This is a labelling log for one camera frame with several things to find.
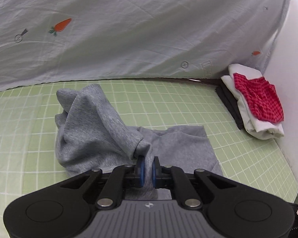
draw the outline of white folded garment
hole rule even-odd
[[[252,136],[260,139],[267,140],[270,138],[280,138],[284,136],[284,130],[281,123],[273,124],[268,121],[260,121],[250,112],[250,108],[246,102],[245,97],[235,88],[234,73],[239,73],[248,80],[262,77],[260,71],[240,65],[232,64],[228,67],[230,76],[223,76],[221,79],[226,87],[232,92],[233,96],[237,99],[237,106],[241,113],[244,127],[246,131]]]

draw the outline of dark gray cloth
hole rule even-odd
[[[161,165],[181,167],[187,173],[203,168],[222,175],[203,126],[174,126],[165,131],[126,126],[98,84],[81,91],[60,89],[56,93],[64,111],[55,116],[59,128],[55,153],[70,176],[91,168],[111,172],[145,156],[145,185],[130,189],[129,199],[156,199],[152,186],[153,157]],[[165,192],[159,199],[167,199]]]

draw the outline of gray gripper base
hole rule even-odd
[[[181,208],[175,200],[122,201],[96,214],[76,238],[223,238],[202,213]]]

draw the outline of stack of folded clothes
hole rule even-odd
[[[242,119],[246,131],[258,139],[283,137],[283,108],[275,86],[253,68],[231,64],[228,71],[229,75],[221,77],[223,84],[216,92],[238,128],[241,129]]]

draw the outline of green checkered tablecloth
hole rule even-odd
[[[170,80],[42,84],[0,92],[0,238],[8,237],[2,214],[10,201],[67,178],[54,156],[54,116],[62,111],[55,93],[59,88],[79,90],[91,83],[102,86],[125,124],[151,129],[204,125],[226,177],[289,202],[296,198],[298,183],[276,142],[240,131],[213,86]],[[7,115],[15,109],[5,109],[7,99],[23,108],[14,125]],[[7,135],[8,129],[14,130],[15,138]]]

